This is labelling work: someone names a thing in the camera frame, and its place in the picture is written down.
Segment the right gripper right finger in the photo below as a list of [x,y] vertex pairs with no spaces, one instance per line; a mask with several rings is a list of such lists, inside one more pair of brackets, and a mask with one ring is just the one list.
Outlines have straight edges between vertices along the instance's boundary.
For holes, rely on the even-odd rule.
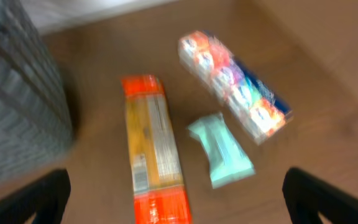
[[358,199],[297,168],[290,168],[282,192],[293,223],[358,223]]

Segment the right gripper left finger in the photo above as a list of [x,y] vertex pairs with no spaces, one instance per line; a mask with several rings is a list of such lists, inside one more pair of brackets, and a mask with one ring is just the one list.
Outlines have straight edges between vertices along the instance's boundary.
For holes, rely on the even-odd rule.
[[0,224],[25,223],[31,216],[34,223],[59,224],[70,192],[68,171],[55,169],[1,199]]

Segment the Kleenex tissue multipack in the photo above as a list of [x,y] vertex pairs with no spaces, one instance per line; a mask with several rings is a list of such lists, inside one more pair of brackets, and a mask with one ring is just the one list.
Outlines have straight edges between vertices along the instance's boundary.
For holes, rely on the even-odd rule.
[[227,106],[256,144],[281,130],[293,110],[215,35],[196,30],[178,41],[180,62]]

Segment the mint green wipes packet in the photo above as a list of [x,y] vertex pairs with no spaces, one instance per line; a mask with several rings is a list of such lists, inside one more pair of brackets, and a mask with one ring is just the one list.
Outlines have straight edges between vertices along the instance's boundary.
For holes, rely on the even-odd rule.
[[213,189],[255,174],[253,163],[226,126],[221,113],[196,120],[188,130],[208,157]]

